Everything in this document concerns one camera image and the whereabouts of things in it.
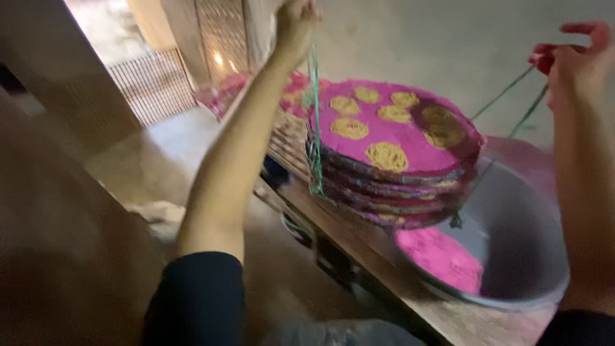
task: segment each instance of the person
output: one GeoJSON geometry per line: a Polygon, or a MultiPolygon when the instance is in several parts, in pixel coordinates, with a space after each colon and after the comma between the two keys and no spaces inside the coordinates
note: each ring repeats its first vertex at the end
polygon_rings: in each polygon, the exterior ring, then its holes
{"type": "MultiPolygon", "coordinates": [[[[164,270],[146,316],[145,345],[242,344],[242,222],[287,75],[304,61],[320,20],[311,0],[290,0],[278,10],[275,50],[196,175],[176,259],[164,270]]],[[[598,107],[614,49],[604,23],[562,31],[589,34],[592,46],[540,44],[530,60],[549,75],[571,268],[562,304],[571,310],[557,314],[540,344],[598,345],[615,342],[615,276],[609,275],[615,272],[615,167],[598,107]]],[[[397,332],[384,329],[389,332],[381,335],[397,332]]],[[[411,340],[404,337],[399,340],[411,340]]]]}

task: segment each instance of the hand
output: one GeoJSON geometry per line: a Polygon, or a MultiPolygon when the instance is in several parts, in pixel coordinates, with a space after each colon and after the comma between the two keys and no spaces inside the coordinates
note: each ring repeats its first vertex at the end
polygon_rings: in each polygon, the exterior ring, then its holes
{"type": "Polygon", "coordinates": [[[615,61],[611,28],[605,22],[565,24],[561,32],[588,34],[592,46],[543,43],[534,47],[530,63],[549,76],[549,107],[553,111],[569,108],[574,101],[596,103],[615,61]]]}
{"type": "Polygon", "coordinates": [[[304,62],[316,26],[322,21],[314,0],[288,0],[277,11],[277,41],[273,57],[289,70],[304,62]]]}

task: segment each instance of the yellow decoration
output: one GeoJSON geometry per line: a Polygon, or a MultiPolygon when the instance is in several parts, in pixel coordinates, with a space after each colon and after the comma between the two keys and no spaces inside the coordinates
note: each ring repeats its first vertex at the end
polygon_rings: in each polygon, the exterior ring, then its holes
{"type": "Polygon", "coordinates": [[[372,166],[385,171],[400,173],[408,168],[408,158],[399,144],[372,143],[365,150],[365,155],[371,160],[372,166]]]}
{"type": "Polygon", "coordinates": [[[427,107],[423,119],[428,123],[423,135],[433,147],[444,150],[461,143],[466,132],[457,117],[444,107],[427,107]]]}
{"type": "Polygon", "coordinates": [[[421,195],[421,196],[419,196],[419,199],[422,199],[424,201],[431,201],[434,198],[435,198],[435,193],[430,193],[429,195],[421,195]]]}
{"type": "Polygon", "coordinates": [[[435,184],[434,186],[435,187],[453,187],[455,185],[457,185],[457,180],[450,179],[450,180],[443,180],[443,181],[435,184]]]}
{"type": "Polygon", "coordinates": [[[378,110],[378,117],[394,123],[409,123],[412,115],[401,106],[383,106],[378,110]]]}
{"type": "Polygon", "coordinates": [[[338,118],[329,127],[331,132],[344,138],[362,139],[370,132],[367,125],[351,118],[338,118]]]}
{"type": "Polygon", "coordinates": [[[386,221],[386,222],[393,222],[395,221],[395,223],[397,225],[401,225],[402,223],[406,222],[406,219],[404,219],[403,217],[398,217],[397,215],[390,215],[390,214],[378,214],[378,218],[382,221],[386,221]]]}
{"type": "Polygon", "coordinates": [[[380,94],[366,87],[357,87],[354,89],[354,96],[366,103],[376,103],[380,101],[380,94]]]}
{"type": "Polygon", "coordinates": [[[345,96],[336,96],[331,99],[331,108],[338,111],[341,115],[355,115],[358,114],[360,109],[359,105],[354,99],[345,96]]]}
{"type": "Polygon", "coordinates": [[[396,92],[391,95],[391,100],[394,104],[401,107],[412,107],[418,105],[421,101],[414,92],[396,92]]]}

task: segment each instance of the black sleeve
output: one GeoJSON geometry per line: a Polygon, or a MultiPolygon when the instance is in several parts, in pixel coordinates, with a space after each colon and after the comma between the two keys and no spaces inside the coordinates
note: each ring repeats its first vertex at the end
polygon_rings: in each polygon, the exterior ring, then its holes
{"type": "Polygon", "coordinates": [[[615,345],[615,317],[596,312],[558,312],[537,346],[615,345]]]}
{"type": "Polygon", "coordinates": [[[149,304],[144,345],[243,344],[245,315],[241,263],[222,252],[200,252],[171,262],[149,304]]]}

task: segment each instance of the silver basin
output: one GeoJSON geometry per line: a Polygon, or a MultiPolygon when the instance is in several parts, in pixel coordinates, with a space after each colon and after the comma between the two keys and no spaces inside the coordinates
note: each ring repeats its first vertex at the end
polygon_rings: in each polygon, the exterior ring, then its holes
{"type": "MultiPolygon", "coordinates": [[[[481,158],[479,172],[491,159],[481,158]]],[[[511,168],[495,162],[461,209],[462,229],[438,226],[485,269],[480,295],[459,291],[404,258],[440,292],[481,305],[528,310],[556,303],[569,282],[558,206],[511,168]]]]}

